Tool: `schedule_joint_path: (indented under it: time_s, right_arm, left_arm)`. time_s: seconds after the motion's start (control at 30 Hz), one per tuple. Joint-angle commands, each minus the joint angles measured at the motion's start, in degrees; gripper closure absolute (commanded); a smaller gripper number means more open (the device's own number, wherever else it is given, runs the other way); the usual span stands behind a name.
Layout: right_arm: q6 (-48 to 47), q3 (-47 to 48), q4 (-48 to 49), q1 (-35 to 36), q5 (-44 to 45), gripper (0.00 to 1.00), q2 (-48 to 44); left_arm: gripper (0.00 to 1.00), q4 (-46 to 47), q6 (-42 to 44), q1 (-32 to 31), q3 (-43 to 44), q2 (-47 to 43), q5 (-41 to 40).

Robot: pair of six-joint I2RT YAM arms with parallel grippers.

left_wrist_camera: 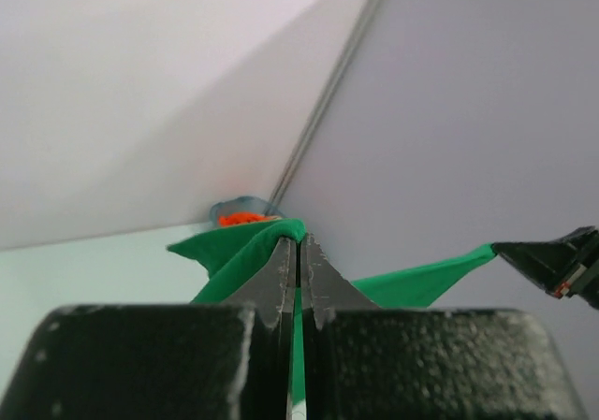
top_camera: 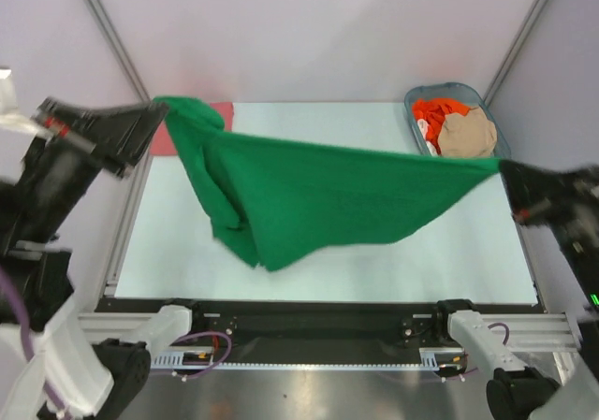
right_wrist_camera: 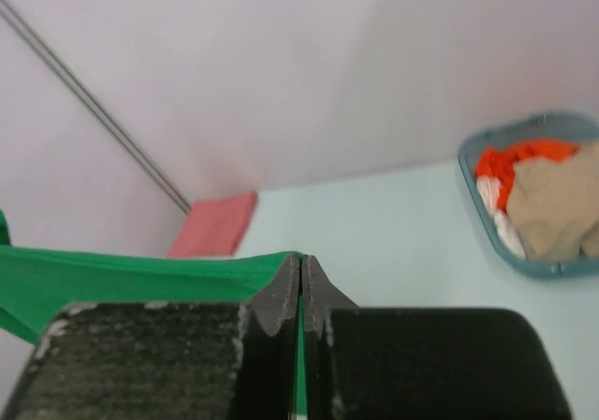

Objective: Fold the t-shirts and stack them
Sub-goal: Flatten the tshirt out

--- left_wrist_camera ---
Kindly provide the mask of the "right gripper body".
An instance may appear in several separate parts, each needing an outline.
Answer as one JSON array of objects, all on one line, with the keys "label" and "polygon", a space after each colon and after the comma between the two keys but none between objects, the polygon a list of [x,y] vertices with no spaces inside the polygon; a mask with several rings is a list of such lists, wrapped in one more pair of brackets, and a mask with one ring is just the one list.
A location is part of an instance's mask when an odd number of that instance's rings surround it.
[{"label": "right gripper body", "polygon": [[575,251],[551,293],[557,299],[578,296],[598,309],[598,238]]}]

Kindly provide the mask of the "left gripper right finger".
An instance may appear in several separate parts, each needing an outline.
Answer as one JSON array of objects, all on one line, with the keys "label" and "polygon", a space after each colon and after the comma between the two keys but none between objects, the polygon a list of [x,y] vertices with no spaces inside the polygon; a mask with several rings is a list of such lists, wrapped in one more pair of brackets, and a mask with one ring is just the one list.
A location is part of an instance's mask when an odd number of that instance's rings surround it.
[{"label": "left gripper right finger", "polygon": [[387,310],[299,246],[310,419],[584,419],[553,339],[515,310]]}]

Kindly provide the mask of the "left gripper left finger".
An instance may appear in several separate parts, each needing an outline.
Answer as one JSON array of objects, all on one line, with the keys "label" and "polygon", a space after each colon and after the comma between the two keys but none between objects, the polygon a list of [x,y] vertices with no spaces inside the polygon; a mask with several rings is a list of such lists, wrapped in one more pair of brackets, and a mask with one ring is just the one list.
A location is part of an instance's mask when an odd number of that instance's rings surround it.
[{"label": "left gripper left finger", "polygon": [[5,419],[288,419],[296,244],[212,304],[79,305],[35,329]]}]

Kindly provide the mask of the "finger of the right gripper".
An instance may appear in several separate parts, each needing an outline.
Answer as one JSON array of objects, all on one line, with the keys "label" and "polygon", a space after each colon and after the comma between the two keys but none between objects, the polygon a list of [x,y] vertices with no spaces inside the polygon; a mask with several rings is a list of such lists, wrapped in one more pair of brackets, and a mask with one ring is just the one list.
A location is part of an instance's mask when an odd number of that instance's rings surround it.
[{"label": "finger of the right gripper", "polygon": [[553,297],[552,290],[556,287],[569,259],[593,237],[597,237],[597,228],[584,226],[550,241],[496,242],[493,244],[493,251]]}]

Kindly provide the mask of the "green t shirt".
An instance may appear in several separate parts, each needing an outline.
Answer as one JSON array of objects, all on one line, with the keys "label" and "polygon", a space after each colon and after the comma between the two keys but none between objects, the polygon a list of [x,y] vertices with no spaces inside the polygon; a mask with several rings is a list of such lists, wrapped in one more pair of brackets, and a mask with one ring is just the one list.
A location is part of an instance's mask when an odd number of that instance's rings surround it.
[{"label": "green t shirt", "polygon": [[[298,219],[219,227],[171,244],[172,253],[197,261],[208,273],[208,282],[196,295],[197,304],[224,301],[234,294],[269,261],[280,239],[296,244],[296,286],[292,346],[292,411],[305,401],[302,299],[299,276],[299,247],[308,235]],[[377,306],[387,309],[431,310],[431,304],[463,276],[494,258],[489,245],[421,268],[412,268],[350,282]]]}]

